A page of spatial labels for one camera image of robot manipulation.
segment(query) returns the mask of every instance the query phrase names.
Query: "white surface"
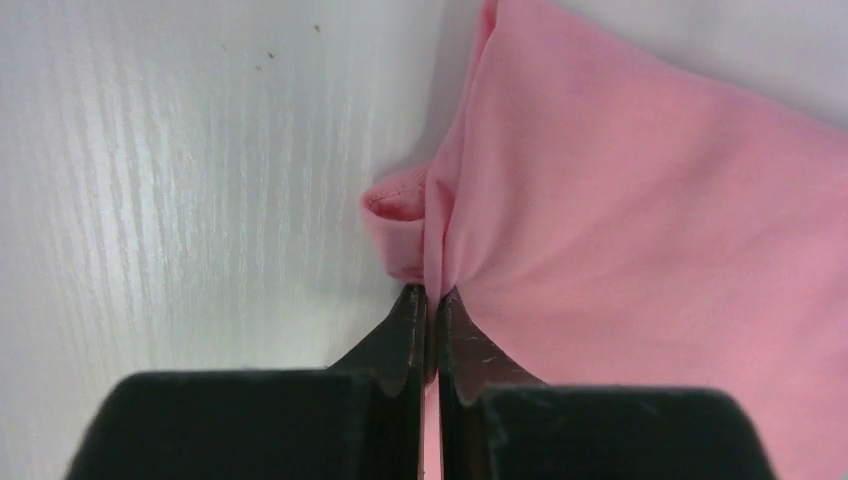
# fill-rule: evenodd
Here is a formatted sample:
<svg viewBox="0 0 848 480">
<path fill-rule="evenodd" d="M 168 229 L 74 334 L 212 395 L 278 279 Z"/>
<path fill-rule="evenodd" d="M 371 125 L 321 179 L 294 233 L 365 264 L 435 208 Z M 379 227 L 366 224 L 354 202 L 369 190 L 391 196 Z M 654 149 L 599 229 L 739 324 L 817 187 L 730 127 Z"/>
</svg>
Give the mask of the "white surface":
<svg viewBox="0 0 848 480">
<path fill-rule="evenodd" d="M 560 3 L 848 125 L 842 0 Z M 357 198 L 435 151 L 477 5 L 0 2 L 0 478 L 61 477 L 127 373 L 321 366 L 375 325 Z"/>
</svg>

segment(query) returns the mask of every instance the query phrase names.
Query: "pink fabric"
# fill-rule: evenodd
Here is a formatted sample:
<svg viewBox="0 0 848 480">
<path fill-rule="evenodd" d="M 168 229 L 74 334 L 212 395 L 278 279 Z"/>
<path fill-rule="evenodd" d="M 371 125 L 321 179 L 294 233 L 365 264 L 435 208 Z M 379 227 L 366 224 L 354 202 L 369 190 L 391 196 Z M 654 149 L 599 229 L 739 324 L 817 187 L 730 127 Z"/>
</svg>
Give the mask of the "pink fabric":
<svg viewBox="0 0 848 480">
<path fill-rule="evenodd" d="M 392 276 L 543 380 L 720 388 L 781 478 L 848 472 L 845 132 L 490 0 L 438 155 L 362 207 Z"/>
</svg>

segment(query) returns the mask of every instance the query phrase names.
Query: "folded fabric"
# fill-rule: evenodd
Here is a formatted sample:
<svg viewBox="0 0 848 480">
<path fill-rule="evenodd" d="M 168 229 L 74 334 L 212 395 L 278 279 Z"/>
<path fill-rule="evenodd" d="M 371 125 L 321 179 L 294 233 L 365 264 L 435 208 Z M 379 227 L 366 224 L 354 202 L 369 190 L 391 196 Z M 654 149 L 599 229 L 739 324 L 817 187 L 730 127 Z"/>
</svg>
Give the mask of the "folded fabric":
<svg viewBox="0 0 848 480">
<path fill-rule="evenodd" d="M 436 158 L 362 198 L 389 274 L 547 382 L 719 388 L 780 478 L 848 473 L 848 134 L 543 0 L 477 35 Z"/>
</svg>

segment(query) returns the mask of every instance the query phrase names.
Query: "cloth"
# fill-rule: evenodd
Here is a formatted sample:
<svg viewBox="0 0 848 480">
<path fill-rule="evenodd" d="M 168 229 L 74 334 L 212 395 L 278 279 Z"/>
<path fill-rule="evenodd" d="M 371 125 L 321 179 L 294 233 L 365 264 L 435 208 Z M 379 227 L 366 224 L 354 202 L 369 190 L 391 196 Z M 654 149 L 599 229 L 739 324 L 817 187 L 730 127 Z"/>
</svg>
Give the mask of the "cloth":
<svg viewBox="0 0 848 480">
<path fill-rule="evenodd" d="M 780 478 L 848 473 L 846 132 L 488 0 L 436 158 L 361 206 L 389 274 L 539 378 L 718 388 Z"/>
</svg>

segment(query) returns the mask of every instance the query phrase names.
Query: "wrinkled fabric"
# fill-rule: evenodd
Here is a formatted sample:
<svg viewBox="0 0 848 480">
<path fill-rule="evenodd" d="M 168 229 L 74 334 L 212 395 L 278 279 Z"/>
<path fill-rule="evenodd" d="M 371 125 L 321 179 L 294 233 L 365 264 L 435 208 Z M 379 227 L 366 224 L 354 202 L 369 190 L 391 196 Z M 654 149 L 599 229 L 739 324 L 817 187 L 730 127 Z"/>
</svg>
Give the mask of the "wrinkled fabric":
<svg viewBox="0 0 848 480">
<path fill-rule="evenodd" d="M 846 132 L 489 0 L 438 154 L 362 209 L 390 275 L 541 379 L 718 388 L 780 478 L 848 472 Z"/>
</svg>

